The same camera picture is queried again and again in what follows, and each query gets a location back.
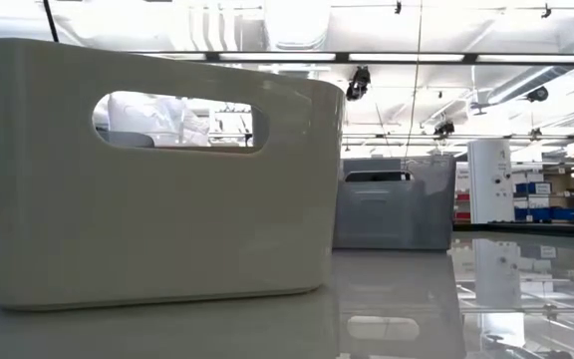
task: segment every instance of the gray plastic bin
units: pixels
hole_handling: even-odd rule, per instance
[[[451,156],[344,160],[335,248],[448,250],[455,192]]]

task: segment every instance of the table surface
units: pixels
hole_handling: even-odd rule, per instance
[[[449,253],[334,251],[306,294],[0,309],[0,358],[574,358],[574,238],[453,236]]]

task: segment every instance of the ceiling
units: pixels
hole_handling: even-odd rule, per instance
[[[397,14],[391,0],[51,1],[61,42],[116,51],[574,53],[574,0],[548,1],[547,18],[542,18],[545,1],[401,4]],[[0,0],[0,37],[10,36],[52,40],[40,2]],[[304,72],[344,90],[355,65],[272,70]],[[371,65],[369,70],[372,85],[363,99],[348,103],[345,134],[432,135],[435,125],[446,120],[454,122],[456,134],[527,135],[537,127],[544,135],[574,134],[574,67],[538,80],[549,91],[547,101],[530,103],[517,96],[482,111],[472,110],[471,103],[490,103],[487,95],[493,90],[524,83],[550,67]],[[473,116],[477,112],[484,114]],[[351,146],[344,156],[434,151],[463,156],[468,141],[364,137],[345,140]],[[527,147],[549,158],[563,158],[570,143],[512,141],[516,152]]]

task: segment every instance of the white ceiling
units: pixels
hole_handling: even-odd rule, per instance
[[[269,11],[271,6],[277,6],[277,1],[280,0],[53,0],[51,3],[60,39],[65,43],[118,51],[267,51],[272,45],[265,35],[264,19],[271,17]],[[329,20],[325,40],[317,49],[320,51],[574,51],[574,0],[548,1],[553,12],[546,19],[541,18],[543,0],[403,0],[402,3],[402,12],[397,15],[395,1],[390,0],[292,0],[291,7],[296,11],[279,9],[281,24],[286,27],[281,36],[315,38],[315,32],[320,30],[316,22],[320,16],[324,18],[327,6]],[[317,18],[312,15],[314,11],[322,15]],[[0,37],[10,36],[51,40],[40,3],[0,0]],[[316,72],[319,80],[343,89],[355,70],[352,65],[319,68],[322,69]],[[348,104],[345,133],[407,134],[411,130],[413,134],[432,134],[441,118],[437,115],[444,112],[447,119],[455,122],[457,134],[525,135],[533,126],[545,126],[544,134],[574,134],[574,71],[546,84],[550,92],[546,102],[512,100],[485,109],[486,115],[471,116],[468,108],[473,89],[492,90],[527,70],[528,67],[508,65],[474,69],[370,66],[372,87],[365,98]],[[412,143],[424,144],[420,140]],[[414,146],[410,151],[421,154],[434,148],[432,142],[425,143],[426,148]],[[463,145],[463,141],[447,142],[442,149],[461,153]],[[356,156],[393,152],[384,146],[365,145],[356,149]]]

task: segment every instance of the ceiling pipe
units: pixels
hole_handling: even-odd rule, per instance
[[[574,44],[561,52],[574,53]],[[533,91],[560,76],[566,75],[573,70],[574,65],[548,66],[544,69],[532,68],[488,93],[487,103],[479,104],[479,106],[488,107],[505,103]]]

